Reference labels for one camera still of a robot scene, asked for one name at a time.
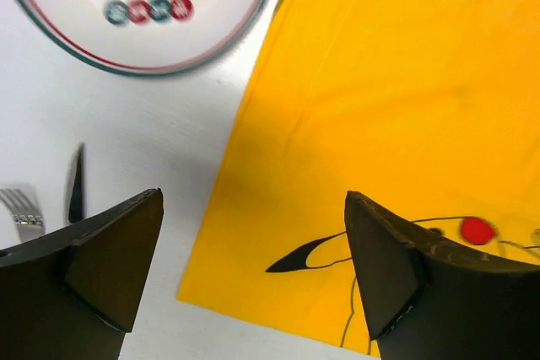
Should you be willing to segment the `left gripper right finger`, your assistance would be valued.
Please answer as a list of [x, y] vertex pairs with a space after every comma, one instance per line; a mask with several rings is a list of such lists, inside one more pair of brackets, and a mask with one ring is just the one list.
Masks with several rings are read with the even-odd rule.
[[538, 266], [458, 244], [357, 191], [344, 222], [382, 358], [538, 358]]

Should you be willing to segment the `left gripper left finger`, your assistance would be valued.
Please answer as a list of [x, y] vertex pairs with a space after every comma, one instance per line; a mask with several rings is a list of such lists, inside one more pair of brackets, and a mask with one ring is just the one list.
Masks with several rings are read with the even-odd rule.
[[1, 252], [3, 359], [117, 359], [164, 216], [148, 189], [100, 214]]

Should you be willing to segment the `knife with teal handle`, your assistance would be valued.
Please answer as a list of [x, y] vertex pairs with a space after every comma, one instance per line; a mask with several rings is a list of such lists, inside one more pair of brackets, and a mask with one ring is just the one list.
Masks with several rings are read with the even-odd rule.
[[66, 225], [86, 216], [85, 143], [81, 142], [71, 158], [65, 190]]

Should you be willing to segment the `yellow pikachu cloth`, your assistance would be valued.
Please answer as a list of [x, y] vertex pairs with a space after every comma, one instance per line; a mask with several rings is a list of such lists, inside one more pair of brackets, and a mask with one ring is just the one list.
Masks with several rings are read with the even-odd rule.
[[180, 301], [363, 354], [344, 203], [539, 261], [539, 0], [285, 0]]

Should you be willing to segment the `round patterned plate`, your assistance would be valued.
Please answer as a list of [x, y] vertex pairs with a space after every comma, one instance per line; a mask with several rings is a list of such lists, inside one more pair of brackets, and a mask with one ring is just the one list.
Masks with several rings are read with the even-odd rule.
[[267, 0], [17, 0], [57, 46], [92, 67], [163, 77], [229, 51]]

